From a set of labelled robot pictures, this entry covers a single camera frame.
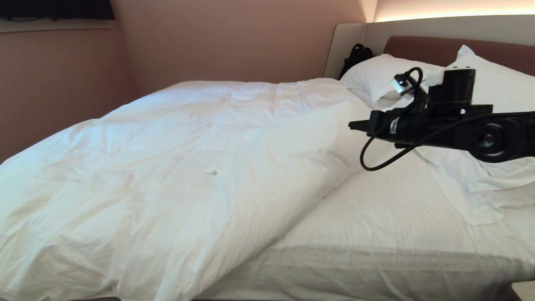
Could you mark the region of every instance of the white headboard panel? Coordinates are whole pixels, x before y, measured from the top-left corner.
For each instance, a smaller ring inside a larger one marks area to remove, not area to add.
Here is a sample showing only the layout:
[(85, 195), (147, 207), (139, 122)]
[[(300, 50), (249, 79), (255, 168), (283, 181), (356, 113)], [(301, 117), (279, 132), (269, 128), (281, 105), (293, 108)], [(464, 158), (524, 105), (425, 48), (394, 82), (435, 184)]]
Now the white headboard panel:
[(475, 16), (452, 17), (364, 24), (364, 34), (348, 37), (338, 33), (345, 24), (339, 24), (334, 34), (325, 77), (338, 78), (343, 68), (343, 59), (351, 47), (362, 42), (376, 55), (382, 54), (388, 38), (393, 35), (447, 37), (492, 41), (535, 46), (535, 16)]

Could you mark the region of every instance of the pillow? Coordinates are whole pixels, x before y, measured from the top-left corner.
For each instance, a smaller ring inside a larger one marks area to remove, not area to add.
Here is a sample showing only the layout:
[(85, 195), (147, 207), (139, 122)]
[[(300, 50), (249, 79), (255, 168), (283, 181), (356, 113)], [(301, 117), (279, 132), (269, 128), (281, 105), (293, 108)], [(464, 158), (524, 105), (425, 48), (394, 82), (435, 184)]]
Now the pillow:
[[(492, 104), (494, 113), (535, 111), (535, 77), (489, 62), (466, 46), (448, 68), (455, 66), (476, 69), (473, 104)], [(418, 152), (432, 162), (436, 174), (447, 174), (457, 182), (462, 193), (444, 193), (450, 194), (448, 199), (457, 209), (463, 208), (461, 215), (471, 224), (500, 221), (503, 208), (535, 206), (535, 158), (486, 163), (461, 150), (445, 154), (421, 148)]]
[(401, 96), (390, 84), (394, 76), (413, 67), (420, 67), (427, 74), (443, 67), (409, 61), (383, 54), (353, 66), (340, 80), (342, 84), (372, 109), (392, 106)]

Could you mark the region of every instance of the television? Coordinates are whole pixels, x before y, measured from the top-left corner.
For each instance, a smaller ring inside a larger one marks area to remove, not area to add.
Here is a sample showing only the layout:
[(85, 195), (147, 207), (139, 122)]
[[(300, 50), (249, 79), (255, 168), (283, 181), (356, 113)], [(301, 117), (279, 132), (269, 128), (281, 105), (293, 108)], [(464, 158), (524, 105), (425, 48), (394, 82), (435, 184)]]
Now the television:
[(110, 0), (0, 0), (0, 18), (115, 20)]

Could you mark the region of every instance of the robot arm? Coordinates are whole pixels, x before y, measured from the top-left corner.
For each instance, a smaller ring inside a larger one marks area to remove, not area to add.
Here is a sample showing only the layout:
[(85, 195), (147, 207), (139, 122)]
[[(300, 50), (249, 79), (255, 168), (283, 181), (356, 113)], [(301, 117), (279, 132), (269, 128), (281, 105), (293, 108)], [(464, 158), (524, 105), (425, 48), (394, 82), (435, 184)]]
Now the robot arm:
[[(349, 123), (352, 130), (371, 137), (361, 153), (366, 170), (386, 167), (422, 145), (461, 149), (491, 163), (535, 156), (535, 112), (493, 114), (492, 105), (472, 105), (474, 69), (444, 71), (428, 80), (432, 86), (427, 94), (420, 86), (423, 74), (418, 69), (398, 74), (393, 81), (400, 94), (414, 96), (413, 103), (402, 109), (373, 111), (369, 120)], [(419, 80), (410, 76), (412, 71), (418, 71)], [(404, 150), (369, 168), (364, 153), (375, 138)]]

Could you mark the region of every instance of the headboard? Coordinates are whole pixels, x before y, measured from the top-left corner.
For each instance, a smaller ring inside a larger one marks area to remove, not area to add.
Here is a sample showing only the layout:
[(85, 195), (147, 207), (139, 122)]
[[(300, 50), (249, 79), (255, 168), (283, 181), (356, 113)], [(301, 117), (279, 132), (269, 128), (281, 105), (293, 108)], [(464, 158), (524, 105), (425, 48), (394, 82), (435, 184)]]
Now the headboard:
[(491, 62), (535, 76), (535, 46), (441, 37), (391, 36), (384, 53), (447, 66), (455, 61), (462, 45), (470, 47), (478, 56)]

